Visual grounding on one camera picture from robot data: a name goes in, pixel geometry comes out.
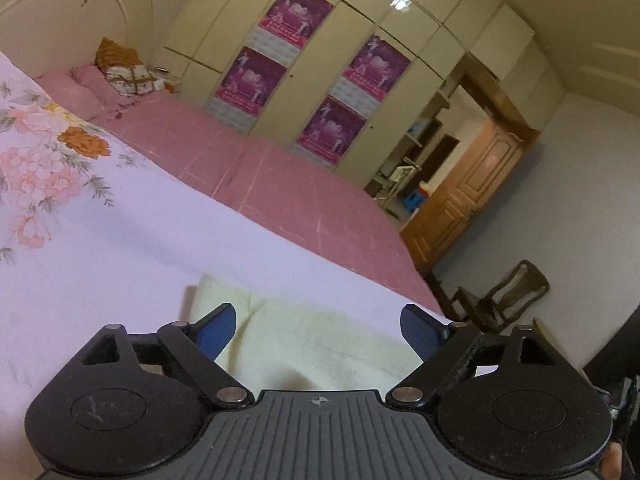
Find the person right hand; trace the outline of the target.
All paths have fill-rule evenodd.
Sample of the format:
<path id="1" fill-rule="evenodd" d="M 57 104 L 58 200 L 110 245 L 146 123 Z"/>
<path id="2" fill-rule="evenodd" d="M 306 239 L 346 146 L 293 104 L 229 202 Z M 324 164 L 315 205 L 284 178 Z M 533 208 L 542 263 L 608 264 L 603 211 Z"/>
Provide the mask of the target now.
<path id="1" fill-rule="evenodd" d="M 603 480 L 620 480 L 623 471 L 623 448 L 618 442 L 611 442 L 606 448 L 599 465 Z"/>

